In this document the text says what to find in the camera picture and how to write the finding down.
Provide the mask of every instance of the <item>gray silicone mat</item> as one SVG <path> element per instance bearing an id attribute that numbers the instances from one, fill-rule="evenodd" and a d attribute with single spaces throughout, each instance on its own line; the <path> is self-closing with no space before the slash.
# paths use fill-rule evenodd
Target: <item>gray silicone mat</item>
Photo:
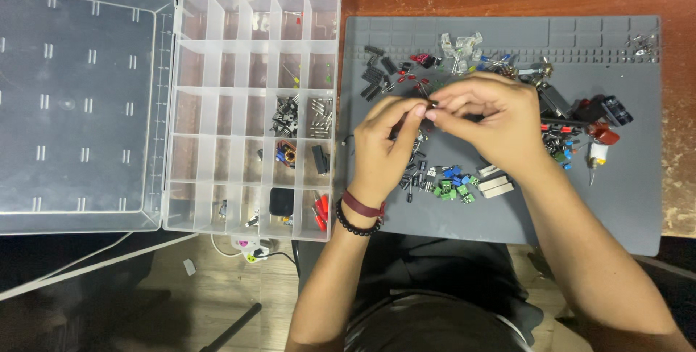
<path id="1" fill-rule="evenodd" d="M 580 150 L 567 173 L 580 196 L 627 250 L 655 255 L 662 220 L 659 54 L 651 59 L 637 57 L 625 43 L 629 36 L 653 31 L 658 23 L 657 16 L 348 18 L 336 136 L 337 194 L 353 174 L 353 142 L 349 140 L 342 146 L 340 141 L 352 134 L 381 98 L 368 102 L 359 96 L 368 85 L 361 79 L 369 58 L 364 45 L 383 48 L 398 65 L 413 53 L 440 56 L 442 33 L 448 32 L 454 43 L 457 36 L 480 31 L 484 42 L 476 47 L 481 47 L 484 55 L 513 54 L 519 69 L 548 57 L 554 66 L 549 83 L 571 104 L 604 94 L 617 96 L 626 106 L 635 121 L 616 129 L 621 140 L 610 147 L 607 164 L 596 171 L 592 187 L 584 161 L 588 147 Z M 452 61 L 444 64 L 451 68 Z M 437 72 L 419 71 L 419 77 L 433 73 L 425 76 L 431 81 L 438 76 Z M 391 78 L 396 81 L 398 75 Z M 403 95 L 411 88 L 412 84 L 401 84 L 393 94 Z M 579 138 L 588 140 L 584 135 Z M 422 151 L 427 154 L 428 166 L 457 164 L 469 174 L 484 166 L 473 146 L 437 129 Z M 409 204 L 406 193 L 397 188 L 387 199 L 388 218 L 383 231 L 504 243 L 537 241 L 519 187 L 492 199 L 483 198 L 476 189 L 471 192 L 476 198 L 473 204 L 443 202 L 417 191 Z M 554 201 L 552 191 L 548 200 Z"/>

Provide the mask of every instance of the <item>copper coil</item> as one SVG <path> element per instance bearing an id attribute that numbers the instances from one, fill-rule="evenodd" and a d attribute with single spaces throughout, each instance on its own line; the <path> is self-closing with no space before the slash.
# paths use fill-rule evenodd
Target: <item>copper coil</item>
<path id="1" fill-rule="evenodd" d="M 294 162 L 294 161 L 295 161 L 295 151 L 292 151 L 291 149 L 288 149 L 288 150 L 285 152 L 285 160 L 286 160 L 288 163 Z"/>

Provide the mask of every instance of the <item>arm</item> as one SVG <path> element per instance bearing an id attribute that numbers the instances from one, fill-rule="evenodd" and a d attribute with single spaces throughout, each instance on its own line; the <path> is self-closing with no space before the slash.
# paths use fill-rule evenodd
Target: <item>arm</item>
<path id="1" fill-rule="evenodd" d="M 693 350 L 652 280 L 546 154 L 533 87 L 493 73 L 475 73 L 431 98 L 440 106 L 427 118 L 472 143 L 517 180 L 558 286 L 596 351 Z M 473 123 L 460 118 L 466 114 L 486 118 Z M 548 200 L 550 192 L 553 201 Z"/>
<path id="2" fill-rule="evenodd" d="M 391 129 L 407 113 L 396 141 Z M 375 105 L 355 134 L 355 174 L 348 191 L 362 204 L 379 208 L 401 179 L 413 140 L 425 113 L 423 99 L 389 96 Z M 343 205 L 346 219 L 370 228 L 377 218 L 366 218 Z M 369 236 L 357 236 L 335 224 L 333 236 L 319 256 L 297 299 L 286 351 L 342 351 L 344 331 L 358 287 Z"/>

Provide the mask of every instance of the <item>white cable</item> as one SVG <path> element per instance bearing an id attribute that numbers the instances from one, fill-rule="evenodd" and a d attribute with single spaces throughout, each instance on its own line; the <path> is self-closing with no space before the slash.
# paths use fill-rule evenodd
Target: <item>white cable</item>
<path id="1" fill-rule="evenodd" d="M 16 287 L 10 288 L 7 291 L 3 291 L 0 294 L 0 301 L 4 301 L 5 299 L 12 298 L 13 296 L 21 295 L 25 292 L 31 291 L 33 289 L 32 286 L 34 284 L 39 283 L 39 282 L 41 282 L 41 281 L 43 281 L 43 280 L 45 280 L 53 275 L 56 275 L 57 273 L 60 273 L 60 272 L 64 271 L 65 269 L 68 269 L 69 267 L 73 266 L 74 264 L 77 264 L 80 261 L 84 261 L 91 256 L 97 255 L 100 252 L 103 252 L 104 250 L 111 249 L 113 246 L 116 246 L 117 244 L 121 243 L 124 239 L 128 238 L 132 233 L 133 233 L 133 231 L 125 234 L 124 236 L 121 236 L 116 242 L 111 243 L 110 245 L 108 245 L 104 248 L 101 248 L 100 250 L 97 250 L 91 254 L 87 254 L 86 256 L 84 256 L 82 258 L 76 259 L 73 262 L 69 263 L 68 265 L 65 265 L 62 268 L 56 269 L 53 272 L 48 273 L 47 275 L 41 276 L 38 279 L 32 280 L 30 282 L 26 282 L 22 285 L 18 285 Z"/>
<path id="2" fill-rule="evenodd" d="M 225 253 L 223 253 L 220 249 L 217 248 L 217 245 L 215 244 L 215 240 L 213 239 L 212 233 L 210 234 L 210 241 L 213 242 L 213 247 L 215 248 L 215 250 L 217 250 L 218 253 L 220 253 L 221 255 L 223 255 L 225 257 L 236 257 L 238 255 L 241 255 L 241 252 L 238 252 L 237 254 L 225 254 Z"/>

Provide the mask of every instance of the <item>transparent box lid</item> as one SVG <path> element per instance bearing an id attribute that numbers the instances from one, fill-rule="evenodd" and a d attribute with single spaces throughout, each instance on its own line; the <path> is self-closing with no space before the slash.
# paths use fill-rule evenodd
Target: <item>transparent box lid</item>
<path id="1" fill-rule="evenodd" d="M 175 0 L 0 0 L 0 234 L 160 227 Z"/>

